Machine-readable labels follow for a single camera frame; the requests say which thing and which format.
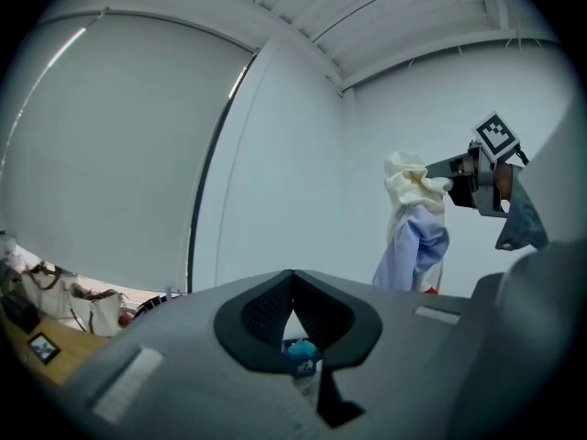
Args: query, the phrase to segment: white wall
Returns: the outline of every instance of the white wall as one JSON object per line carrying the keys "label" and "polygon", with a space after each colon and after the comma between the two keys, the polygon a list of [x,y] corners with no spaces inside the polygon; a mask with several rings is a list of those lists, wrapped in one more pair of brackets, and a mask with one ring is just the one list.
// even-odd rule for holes
{"label": "white wall", "polygon": [[342,100],[270,41],[230,110],[196,233],[194,291],[283,269],[344,276]]}
{"label": "white wall", "polygon": [[[79,27],[49,23],[28,42],[34,47],[3,85],[2,106],[11,110],[3,135],[31,73]],[[20,118],[0,184],[7,231],[23,248],[93,279],[184,288],[205,152],[250,55],[153,18],[93,23],[47,71]]]}
{"label": "white wall", "polygon": [[[431,163],[460,154],[472,139],[471,128],[496,110],[532,159],[561,121],[579,90],[570,62],[559,49],[525,41],[520,51],[515,43],[416,60],[411,68],[345,92],[350,278],[371,281],[385,248],[391,212],[383,187],[387,155],[414,151]],[[481,217],[449,199],[446,224],[451,244],[440,285],[445,294],[470,296],[481,276],[507,270],[531,252],[495,250],[504,220]]]}

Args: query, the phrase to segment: blue object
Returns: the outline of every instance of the blue object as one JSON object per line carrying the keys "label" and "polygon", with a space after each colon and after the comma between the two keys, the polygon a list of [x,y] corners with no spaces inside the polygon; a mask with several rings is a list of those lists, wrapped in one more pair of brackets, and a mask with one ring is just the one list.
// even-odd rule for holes
{"label": "blue object", "polygon": [[448,247],[447,228],[422,204],[408,207],[375,271],[373,285],[412,291],[413,282],[440,262]]}
{"label": "blue object", "polygon": [[521,167],[512,165],[512,198],[504,228],[497,238],[496,249],[514,251],[528,245],[541,249],[548,244],[544,226],[530,198],[517,179]]}
{"label": "blue object", "polygon": [[305,339],[298,339],[287,347],[287,353],[294,357],[313,357],[317,355],[316,346]]}

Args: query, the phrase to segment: white cloth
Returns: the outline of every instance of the white cloth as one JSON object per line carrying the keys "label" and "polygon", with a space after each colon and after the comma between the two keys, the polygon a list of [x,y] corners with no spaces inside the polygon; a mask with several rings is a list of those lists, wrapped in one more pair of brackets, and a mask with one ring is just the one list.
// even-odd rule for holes
{"label": "white cloth", "polygon": [[[444,196],[452,188],[448,178],[427,178],[425,163],[415,153],[394,152],[384,162],[385,189],[392,202],[392,216],[387,226],[389,245],[408,207],[422,204],[436,220],[444,225]],[[434,265],[421,281],[415,282],[419,292],[438,289],[442,261]]]}

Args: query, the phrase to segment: picture frame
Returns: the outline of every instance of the picture frame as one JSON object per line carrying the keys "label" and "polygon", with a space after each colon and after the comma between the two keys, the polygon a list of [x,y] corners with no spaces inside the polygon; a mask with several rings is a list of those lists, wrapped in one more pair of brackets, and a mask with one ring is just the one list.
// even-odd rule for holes
{"label": "picture frame", "polygon": [[43,333],[38,333],[30,339],[28,341],[28,347],[45,365],[51,362],[61,352],[61,349]]}

